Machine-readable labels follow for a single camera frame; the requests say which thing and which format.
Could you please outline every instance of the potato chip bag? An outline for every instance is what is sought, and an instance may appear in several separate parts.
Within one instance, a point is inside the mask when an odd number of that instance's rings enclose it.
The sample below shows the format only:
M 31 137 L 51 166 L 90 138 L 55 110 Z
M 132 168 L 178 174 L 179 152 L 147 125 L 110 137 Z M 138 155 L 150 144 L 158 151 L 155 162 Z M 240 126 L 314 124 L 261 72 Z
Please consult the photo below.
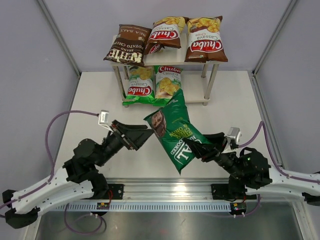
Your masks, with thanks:
M 144 118 L 154 133 L 174 166 L 181 174 L 195 155 L 183 138 L 202 144 L 210 144 L 189 120 L 184 93 L 180 88 L 165 107 L 159 108 Z
M 152 104 L 155 100 L 154 79 L 155 73 L 152 66 L 131 66 L 129 68 L 129 88 L 122 105 Z
M 174 66 L 154 66 L 155 97 L 154 106 L 165 106 L 181 88 L 181 68 Z
M 144 50 L 150 33 L 150 28 L 120 24 L 119 33 L 103 60 L 143 67 Z
M 222 16 L 191 18 L 187 22 L 185 62 L 228 62 L 220 36 Z
M 181 48 L 180 34 L 185 28 L 188 18 L 183 16 L 168 16 L 153 24 L 152 32 L 150 33 L 148 44 L 160 49 L 163 47 Z

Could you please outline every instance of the black cable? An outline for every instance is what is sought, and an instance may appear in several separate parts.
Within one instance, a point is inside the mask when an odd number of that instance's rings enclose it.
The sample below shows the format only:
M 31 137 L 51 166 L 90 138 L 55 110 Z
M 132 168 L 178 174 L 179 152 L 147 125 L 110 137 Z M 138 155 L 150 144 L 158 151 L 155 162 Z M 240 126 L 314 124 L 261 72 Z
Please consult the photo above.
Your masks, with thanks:
M 223 199 L 223 200 L 225 200 L 225 201 L 228 201 L 228 202 L 234 202 L 234 201 L 236 201 L 236 200 L 237 200 L 236 198 L 235 198 L 235 199 L 233 199 L 233 200 L 226 199 L 225 197 L 220 196 L 220 195 L 217 195 L 217 194 L 214 194 L 214 196 L 217 196 L 217 197 L 219 197 L 219 198 L 221 198 L 221 199 Z

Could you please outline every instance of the brown chip bag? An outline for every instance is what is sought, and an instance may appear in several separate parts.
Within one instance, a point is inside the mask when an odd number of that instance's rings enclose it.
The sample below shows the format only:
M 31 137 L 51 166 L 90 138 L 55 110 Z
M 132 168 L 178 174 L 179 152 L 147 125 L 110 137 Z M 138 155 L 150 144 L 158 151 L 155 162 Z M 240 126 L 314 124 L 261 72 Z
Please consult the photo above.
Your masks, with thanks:
M 228 62 L 220 37 L 222 16 L 189 19 L 185 62 Z
M 153 24 L 148 44 L 161 44 L 164 47 L 181 48 L 180 34 L 188 19 L 183 16 L 168 16 Z
M 143 67 L 144 50 L 151 29 L 136 25 L 119 26 L 119 33 L 103 60 Z

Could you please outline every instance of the metal frame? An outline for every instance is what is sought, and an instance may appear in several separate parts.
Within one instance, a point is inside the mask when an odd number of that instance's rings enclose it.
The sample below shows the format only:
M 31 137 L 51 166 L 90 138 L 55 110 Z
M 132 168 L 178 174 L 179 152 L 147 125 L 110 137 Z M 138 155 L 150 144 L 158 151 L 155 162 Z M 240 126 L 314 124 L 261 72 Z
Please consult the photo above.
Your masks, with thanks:
M 127 66 L 123 66 L 123 70 L 124 70 L 124 79 L 128 80 L 129 79 L 129 74 L 128 74 Z
M 315 240 L 317 233 L 312 224 L 312 219 L 306 210 L 307 204 L 305 202 L 293 202 L 292 207 L 295 213 L 297 224 L 300 227 L 300 231 L 304 240 Z
M 205 67 L 206 67 L 206 64 L 203 66 L 202 75 L 204 74 Z M 210 98 L 210 93 L 211 93 L 212 87 L 214 86 L 214 82 L 216 79 L 218 68 L 219 68 L 219 64 L 213 64 L 210 78 L 209 78 L 209 82 L 208 82 L 208 87 L 206 88 L 206 91 L 204 93 L 204 99 L 206 99 L 206 100 L 209 100 L 209 98 Z M 207 106 L 208 102 L 206 101 L 206 102 L 202 103 L 202 105 Z
M 208 64 L 203 65 L 201 77 L 205 79 L 207 77 Z
M 283 30 L 283 27 L 285 25 L 285 23 L 287 22 L 287 20 L 289 19 L 289 16 L 291 15 L 291 13 L 293 12 L 295 6 L 297 5 L 297 3 L 299 2 L 299 0 L 291 0 L 288 4 L 288 6 L 286 7 L 280 21 L 278 22 L 275 30 L 273 31 L 271 38 L 269 40 L 269 42 L 267 43 L 265 49 L 262 52 L 262 55 L 259 59 L 259 61 L 257 62 L 254 71 L 253 71 L 253 75 L 256 76 L 257 73 L 259 72 L 262 64 L 264 63 L 267 55 L 269 54 L 271 48 L 273 47 L 276 39 L 278 38 L 279 34 L 281 33 L 281 31 Z
M 51 14 L 47 4 L 45 3 L 44 0 L 36 0 L 36 2 L 39 4 L 39 7 L 40 7 L 42 13 L 44 14 L 46 20 L 48 21 L 48 24 L 49 24 L 54 36 L 56 37 L 58 43 L 60 44 L 62 51 L 64 52 L 66 58 L 70 62 L 75 74 L 78 76 L 78 78 L 80 78 L 81 71 L 79 70 L 79 67 L 78 67 L 74 57 L 72 56 L 64 38 L 62 37 L 62 34 L 60 33 L 59 28 L 58 28 L 54 18 L 52 17 L 52 14 Z
M 263 97 L 262 92 L 260 90 L 260 87 L 258 85 L 257 78 L 255 76 L 253 76 L 253 73 L 250 71 L 248 71 L 248 75 L 249 75 L 249 78 L 251 81 L 251 86 L 252 86 L 255 100 L 256 100 L 256 103 L 258 106 L 258 110 L 260 112 L 261 119 L 264 121 L 264 123 L 266 125 L 266 131 L 268 133 L 268 138 L 271 143 L 270 147 L 271 147 L 272 153 L 275 156 L 275 159 L 279 163 L 279 165 L 284 167 L 284 163 L 283 163 L 283 159 L 281 157 L 281 153 L 280 153 L 280 150 L 278 147 L 279 145 L 278 145 L 278 142 L 276 139 L 275 131 L 272 128 L 270 118 L 268 115 L 268 111 L 266 108 L 266 104 L 264 101 L 264 97 Z

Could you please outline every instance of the white table surface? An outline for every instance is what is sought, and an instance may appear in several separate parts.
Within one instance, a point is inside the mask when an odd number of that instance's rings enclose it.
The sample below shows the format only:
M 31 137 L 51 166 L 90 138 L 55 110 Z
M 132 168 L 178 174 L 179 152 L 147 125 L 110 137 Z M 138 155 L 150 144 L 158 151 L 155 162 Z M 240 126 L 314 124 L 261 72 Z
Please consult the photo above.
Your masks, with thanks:
M 147 124 L 143 118 L 157 109 L 145 104 L 133 104 L 124 108 L 112 71 L 83 72 L 79 81 L 72 110 L 94 113 L 99 113 L 101 109 L 109 110 L 110 123 L 116 119 L 124 124 Z M 188 103 L 187 107 L 191 123 L 200 132 L 227 133 L 230 127 L 239 127 L 242 144 L 253 136 L 261 120 L 246 71 L 218 71 L 208 105 Z M 73 156 L 73 149 L 81 140 L 89 138 L 100 144 L 107 134 L 108 131 L 98 125 L 97 117 L 72 113 L 66 125 L 55 168 L 61 167 Z M 270 159 L 262 131 L 250 147 L 258 149 Z M 229 177 L 214 161 L 203 163 L 196 158 L 182 170 L 180 176 L 154 134 L 138 151 L 129 151 L 124 147 L 104 167 L 98 169 L 106 178 Z

